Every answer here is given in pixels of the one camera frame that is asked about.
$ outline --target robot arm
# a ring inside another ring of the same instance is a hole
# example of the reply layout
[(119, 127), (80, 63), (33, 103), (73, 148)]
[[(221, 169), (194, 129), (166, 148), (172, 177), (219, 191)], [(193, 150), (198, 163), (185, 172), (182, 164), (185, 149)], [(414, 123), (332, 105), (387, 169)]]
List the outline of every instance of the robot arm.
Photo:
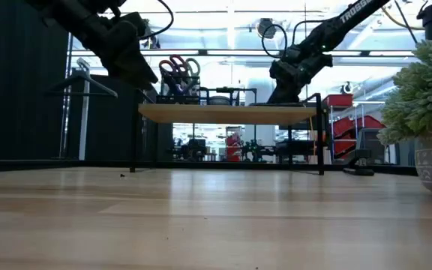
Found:
[[(55, 20), (101, 59), (111, 77), (141, 89), (150, 89), (158, 78), (140, 52), (140, 37), (146, 24), (135, 13), (121, 16), (119, 7), (126, 0), (25, 0), (40, 11), (47, 24)], [(115, 16), (98, 14), (108, 8)]]
[(358, 0), (339, 16), (318, 25), (300, 44), (288, 47), (286, 54), (271, 64), (269, 73), (277, 85), (268, 103), (299, 102), (302, 88), (324, 67), (332, 67), (332, 56), (323, 53), (336, 48), (351, 29), (388, 2)]

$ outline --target shelf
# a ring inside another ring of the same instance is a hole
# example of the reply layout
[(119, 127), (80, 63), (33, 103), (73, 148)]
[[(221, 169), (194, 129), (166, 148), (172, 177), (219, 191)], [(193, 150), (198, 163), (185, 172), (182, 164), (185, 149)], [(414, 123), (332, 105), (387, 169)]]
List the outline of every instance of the shelf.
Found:
[(139, 112), (157, 123), (293, 125), (316, 115), (316, 108), (140, 104)]

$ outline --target scissors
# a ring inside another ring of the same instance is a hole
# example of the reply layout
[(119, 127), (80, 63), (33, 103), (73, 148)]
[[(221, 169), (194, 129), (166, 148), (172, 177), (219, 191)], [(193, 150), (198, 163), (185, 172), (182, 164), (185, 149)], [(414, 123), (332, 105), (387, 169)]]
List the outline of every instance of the scissors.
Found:
[(159, 63), (160, 72), (174, 95), (186, 95), (198, 82), (201, 66), (194, 58), (184, 60), (180, 55), (171, 55), (169, 60)]

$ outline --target wooden floor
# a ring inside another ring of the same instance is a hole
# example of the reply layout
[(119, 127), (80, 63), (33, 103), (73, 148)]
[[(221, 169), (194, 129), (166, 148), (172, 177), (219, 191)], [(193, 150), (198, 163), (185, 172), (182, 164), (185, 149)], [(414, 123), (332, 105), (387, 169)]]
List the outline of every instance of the wooden floor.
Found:
[(383, 174), (0, 172), (0, 269), (428, 270), (432, 195)]

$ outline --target potted plant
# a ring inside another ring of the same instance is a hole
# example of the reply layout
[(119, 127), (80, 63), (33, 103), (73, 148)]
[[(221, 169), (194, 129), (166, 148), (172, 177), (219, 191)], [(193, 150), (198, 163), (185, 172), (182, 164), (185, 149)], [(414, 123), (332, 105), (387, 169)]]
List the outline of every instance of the potted plant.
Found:
[(423, 185), (432, 191), (432, 41), (416, 45), (420, 60), (403, 68), (394, 77), (393, 91), (382, 109), (378, 137), (389, 145), (415, 139), (415, 162)]

